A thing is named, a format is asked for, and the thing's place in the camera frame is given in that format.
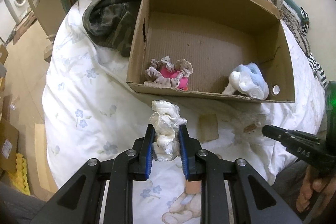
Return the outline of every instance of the metal screw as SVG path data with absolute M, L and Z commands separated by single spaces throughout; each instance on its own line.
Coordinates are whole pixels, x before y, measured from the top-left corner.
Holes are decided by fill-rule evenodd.
M 197 154 L 199 154 L 200 156 L 207 156 L 208 155 L 208 151 L 205 149 L 200 149 L 197 151 Z
M 134 156 L 136 153 L 137 153 L 137 151 L 134 150 L 134 149 L 128 149 L 128 150 L 126 151 L 126 155 L 127 155 L 127 156 Z
M 97 159 L 89 159 L 87 164 L 90 166 L 95 166 L 98 163 Z
M 239 166 L 245 166 L 247 164 L 247 161 L 244 160 L 244 159 L 238 159 L 236 160 L 236 163 L 239 165 Z

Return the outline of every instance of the white floral bed sheet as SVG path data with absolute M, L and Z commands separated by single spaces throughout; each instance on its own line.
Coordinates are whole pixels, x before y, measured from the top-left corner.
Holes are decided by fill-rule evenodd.
M 143 137 L 159 96 L 136 94 L 126 84 L 128 59 L 92 43 L 82 25 L 91 0 L 78 0 L 62 22 L 54 42 L 42 103 L 48 163 L 61 187 L 90 158 L 108 160 Z M 272 184 L 295 157 L 264 138 L 273 124 L 315 134 L 324 112 L 324 90 L 308 60 L 283 23 L 295 80 L 295 103 L 248 104 L 195 98 L 164 98 L 180 107 L 196 137 L 199 115 L 215 113 L 219 139 L 203 143 L 226 160 L 244 158 Z M 134 223 L 199 223 L 200 194 L 184 192 L 181 159 L 154 162 L 147 182 L 133 185 Z

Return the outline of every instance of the pink object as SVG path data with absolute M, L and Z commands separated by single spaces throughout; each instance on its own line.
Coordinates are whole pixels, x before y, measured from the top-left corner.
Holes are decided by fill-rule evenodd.
M 162 74 L 163 77 L 165 78 L 176 78 L 177 75 L 180 73 L 180 71 L 175 71 L 175 72 L 169 72 L 166 67 L 162 67 L 160 69 L 160 73 Z M 188 90 L 188 78 L 182 77 L 180 80 L 180 85 L 177 87 L 178 89 L 182 90 Z

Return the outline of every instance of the yellow foam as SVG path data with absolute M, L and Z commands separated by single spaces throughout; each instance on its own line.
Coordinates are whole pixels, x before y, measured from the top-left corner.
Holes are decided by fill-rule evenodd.
M 16 154 L 16 172 L 8 172 L 11 183 L 22 193 L 30 195 L 27 178 L 27 161 L 20 153 Z

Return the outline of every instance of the washing machine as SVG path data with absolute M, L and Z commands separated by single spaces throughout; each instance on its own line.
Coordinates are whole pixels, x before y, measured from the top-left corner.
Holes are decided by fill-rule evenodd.
M 28 1 L 27 0 L 4 0 L 4 1 L 16 24 L 19 24 L 28 12 L 29 8 Z

